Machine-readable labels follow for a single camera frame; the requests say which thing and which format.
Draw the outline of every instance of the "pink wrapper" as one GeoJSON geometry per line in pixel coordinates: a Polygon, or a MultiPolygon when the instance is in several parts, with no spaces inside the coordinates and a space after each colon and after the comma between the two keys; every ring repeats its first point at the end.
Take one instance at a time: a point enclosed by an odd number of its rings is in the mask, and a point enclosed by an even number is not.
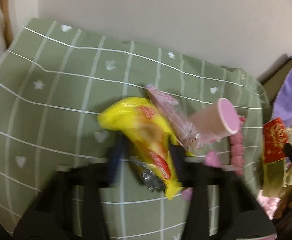
{"type": "Polygon", "coordinates": [[[168,120],[175,135],[183,147],[195,153],[200,147],[200,133],[183,112],[181,105],[172,96],[156,89],[153,85],[146,86],[147,94],[160,113],[168,120]]]}

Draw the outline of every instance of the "red snack wrapper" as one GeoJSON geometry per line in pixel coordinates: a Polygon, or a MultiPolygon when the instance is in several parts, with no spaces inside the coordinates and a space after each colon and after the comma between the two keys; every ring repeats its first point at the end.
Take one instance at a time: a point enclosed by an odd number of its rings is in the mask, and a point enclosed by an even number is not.
{"type": "Polygon", "coordinates": [[[263,126],[265,147],[264,162],[273,163],[285,158],[283,149],[289,143],[288,134],[284,122],[280,117],[267,122],[263,126]]]}

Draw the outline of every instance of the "purple cloth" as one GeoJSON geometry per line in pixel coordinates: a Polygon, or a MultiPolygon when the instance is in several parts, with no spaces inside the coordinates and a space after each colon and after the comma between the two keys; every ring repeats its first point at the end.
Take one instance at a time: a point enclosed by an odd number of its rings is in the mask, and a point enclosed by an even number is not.
{"type": "Polygon", "coordinates": [[[272,120],[281,117],[286,127],[292,126],[292,68],[273,103],[272,120]]]}

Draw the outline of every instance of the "plastic wrapper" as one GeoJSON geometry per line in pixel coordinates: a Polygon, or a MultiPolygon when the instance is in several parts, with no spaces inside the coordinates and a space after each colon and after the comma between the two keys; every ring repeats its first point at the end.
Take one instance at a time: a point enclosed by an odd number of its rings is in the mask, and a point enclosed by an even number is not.
{"type": "Polygon", "coordinates": [[[167,121],[145,98],[125,98],[98,116],[101,127],[121,130],[136,148],[136,156],[166,185],[165,194],[172,199],[182,185],[177,180],[169,152],[169,138],[178,144],[167,121]]]}
{"type": "Polygon", "coordinates": [[[181,105],[170,95],[147,85],[147,94],[151,102],[160,113],[168,120],[180,144],[190,152],[195,153],[200,145],[200,133],[182,110],[181,105]]]}
{"type": "Polygon", "coordinates": [[[137,157],[129,157],[130,163],[133,164],[134,168],[142,180],[142,182],[149,188],[150,191],[161,190],[165,191],[166,186],[162,179],[160,179],[148,166],[147,163],[142,162],[137,157]]]}

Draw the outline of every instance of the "green plaid fabric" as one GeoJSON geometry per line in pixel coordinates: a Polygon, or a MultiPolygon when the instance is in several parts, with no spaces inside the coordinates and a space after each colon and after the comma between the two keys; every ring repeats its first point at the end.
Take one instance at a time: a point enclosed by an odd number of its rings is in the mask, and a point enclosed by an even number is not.
{"type": "MultiPolygon", "coordinates": [[[[247,118],[243,128],[244,180],[260,189],[262,125],[271,115],[268,98],[242,69],[133,41],[117,41],[57,22],[31,19],[0,60],[0,222],[14,230],[30,201],[60,164],[84,165],[105,155],[114,134],[98,114],[126,97],[145,97],[153,83],[192,114],[219,97],[247,118]]],[[[229,163],[228,139],[201,148],[229,163]]],[[[102,205],[114,239],[179,239],[188,202],[181,194],[139,185],[123,161],[118,183],[102,189],[102,205]]],[[[82,188],[74,194],[75,232],[80,235],[82,188]]],[[[209,187],[210,232],[217,231],[218,187],[209,187]]]]}

